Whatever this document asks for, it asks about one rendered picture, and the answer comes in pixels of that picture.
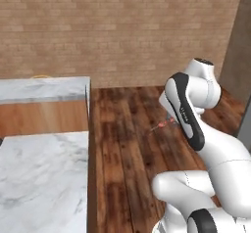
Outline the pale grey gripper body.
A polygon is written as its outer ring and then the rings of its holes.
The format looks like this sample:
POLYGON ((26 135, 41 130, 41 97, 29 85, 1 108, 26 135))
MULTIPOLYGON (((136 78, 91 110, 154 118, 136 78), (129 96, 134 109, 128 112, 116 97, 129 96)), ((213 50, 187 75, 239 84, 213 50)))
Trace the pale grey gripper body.
POLYGON ((179 122, 176 120, 176 118, 169 113, 167 113, 167 121, 172 124, 179 124, 179 122))

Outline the red kebab skewer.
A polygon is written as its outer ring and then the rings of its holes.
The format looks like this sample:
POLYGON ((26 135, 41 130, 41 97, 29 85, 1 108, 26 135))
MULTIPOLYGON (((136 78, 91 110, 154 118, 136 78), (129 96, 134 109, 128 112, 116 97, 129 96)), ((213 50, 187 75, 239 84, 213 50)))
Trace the red kebab skewer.
POLYGON ((160 121, 160 122, 158 122, 157 125, 155 125, 154 127, 152 127, 152 128, 150 129, 150 132, 149 132, 149 133, 153 132, 153 131, 156 130, 156 129, 164 128, 164 127, 165 127, 166 125, 168 125, 168 124, 172 124, 172 123, 168 122, 166 119, 163 120, 163 121, 160 121))

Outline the grey appliance side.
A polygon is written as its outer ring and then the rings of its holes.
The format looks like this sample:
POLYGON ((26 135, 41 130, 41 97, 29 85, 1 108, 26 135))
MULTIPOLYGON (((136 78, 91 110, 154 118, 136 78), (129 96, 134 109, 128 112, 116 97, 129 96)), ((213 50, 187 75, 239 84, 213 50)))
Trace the grey appliance side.
POLYGON ((251 95, 239 126, 237 138, 245 145, 246 148, 251 147, 251 95))

